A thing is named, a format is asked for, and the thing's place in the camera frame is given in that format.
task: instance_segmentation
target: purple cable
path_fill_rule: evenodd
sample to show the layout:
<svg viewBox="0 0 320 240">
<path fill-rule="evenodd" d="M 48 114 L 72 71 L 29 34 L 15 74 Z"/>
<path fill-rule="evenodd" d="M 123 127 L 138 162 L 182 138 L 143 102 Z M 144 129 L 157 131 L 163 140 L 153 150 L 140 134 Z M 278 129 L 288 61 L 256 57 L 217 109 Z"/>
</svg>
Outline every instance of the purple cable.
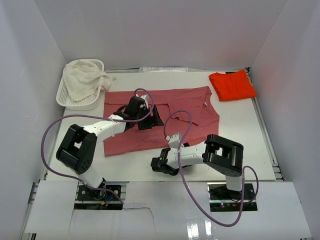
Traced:
<svg viewBox="0 0 320 240">
<path fill-rule="evenodd" d="M 181 141 L 178 145 L 178 149 L 181 148 L 181 145 L 185 139 L 185 137 L 187 136 L 188 132 L 190 131 L 191 127 L 192 127 L 192 117 L 191 117 L 191 114 L 186 111 L 186 110 L 178 110 L 178 111 L 175 111 L 174 113 L 172 113 L 168 118 L 167 120 L 165 121 L 164 123 L 164 127 L 163 127 L 163 133 L 164 133 L 164 137 L 166 138 L 167 137 L 167 134 L 166 134 L 166 126 L 167 126 L 167 123 L 169 121 L 169 119 L 175 115 L 176 113 L 180 113 L 180 112 L 183 112 L 183 113 L 186 113 L 189 115 L 189 119 L 190 119 L 190 122 L 189 122 L 189 126 L 187 128 L 187 130 L 185 131 L 184 135 L 182 136 L 181 138 Z M 259 180 L 258 180 L 258 176 L 257 176 L 257 173 L 255 172 L 255 170 L 250 167 L 250 166 L 244 166 L 242 168 L 242 192 L 241 192 L 241 202 L 240 202 L 240 210 L 239 210 L 239 214 L 238 214 L 238 217 L 236 218 L 236 220 L 233 222 L 233 223 L 230 223 L 230 224 L 226 224 L 226 223 L 222 223 L 222 222 L 219 222 L 217 220 L 215 220 L 213 217 L 211 217 L 201 206 L 200 204 L 197 202 L 197 200 L 195 199 L 195 197 L 193 196 L 192 192 L 190 191 L 189 187 L 188 187 L 188 184 L 187 184 L 187 181 L 185 179 L 185 175 L 184 175 L 184 170 L 181 166 L 181 154 L 180 152 L 178 151 L 178 165 L 179 165 L 179 170 L 180 170 L 180 174 L 181 174 L 181 178 L 182 178 L 182 182 L 183 182 L 183 185 L 185 186 L 185 189 L 186 191 L 188 192 L 190 198 L 192 199 L 192 201 L 194 202 L 194 204 L 197 206 L 197 208 L 208 218 L 210 219 L 211 221 L 213 221 L 214 223 L 220 225 L 220 226 L 223 226 L 223 227 L 233 227 L 234 225 L 236 225 L 240 218 L 241 218 L 241 215 L 242 215 L 242 212 L 243 212 L 243 207 L 244 207 L 244 198 L 245 198 L 245 169 L 246 168 L 249 168 L 253 171 L 254 173 L 254 176 L 255 176 L 255 179 L 256 179 L 256 192 L 253 196 L 253 198 L 247 202 L 248 203 L 251 203 L 254 199 L 256 199 L 256 196 L 258 194 L 258 190 L 259 190 Z"/>
<path fill-rule="evenodd" d="M 151 106 L 151 109 L 150 109 L 150 112 L 145 115 L 144 117 L 140 118 L 140 119 L 137 119 L 137 120 L 121 120 L 121 119 L 112 119 L 114 122 L 121 122 L 121 123 L 137 123 L 137 122 L 140 122 L 142 120 L 144 120 L 146 117 L 148 117 L 153 109 L 154 109 L 154 98 L 152 97 L 152 95 L 145 89 L 143 88 L 137 88 L 135 91 L 134 91 L 134 95 L 136 95 L 137 91 L 144 91 L 146 92 L 150 98 L 151 98 L 151 101 L 152 101 L 152 106 Z M 49 132 L 49 130 L 59 121 L 63 120 L 63 119 L 67 119 L 67 118 L 72 118 L 72 117 L 82 117 L 82 118 L 90 118 L 90 119 L 99 119 L 99 120 L 106 120 L 106 121 L 110 121 L 110 118 L 104 118 L 104 117 L 101 117 L 101 116 L 90 116 L 90 115 L 83 115 L 83 114 L 72 114 L 72 115 L 67 115 L 67 116 L 62 116 L 62 117 L 59 117 L 58 119 L 54 120 L 48 127 L 47 129 L 44 131 L 44 134 L 43 134 L 43 137 L 42 137 L 42 140 L 41 140 L 41 159 L 42 159 L 42 162 L 44 164 L 44 166 L 52 173 L 56 174 L 56 175 L 59 175 L 61 177 L 66 177 L 66 178 L 71 178 L 71 179 L 75 179 L 79 182 L 83 182 L 80 178 L 76 177 L 76 176 L 71 176 L 71 175 L 67 175 L 67 174 L 63 174 L 63 173 L 60 173 L 60 172 L 57 172 L 55 170 L 53 170 L 48 164 L 47 164 L 47 161 L 46 161 L 46 158 L 45 158 L 45 140 L 46 140 L 46 136 Z M 92 187 L 92 186 L 89 186 L 88 184 L 84 184 L 87 188 L 89 189 L 92 189 L 92 190 L 99 190 L 99 191 L 107 191 L 107 192 L 110 192 L 112 193 L 122 204 L 124 204 L 124 202 L 121 200 L 121 198 L 112 190 L 110 189 L 106 189 L 106 188 L 98 188 L 98 187 Z"/>
</svg>

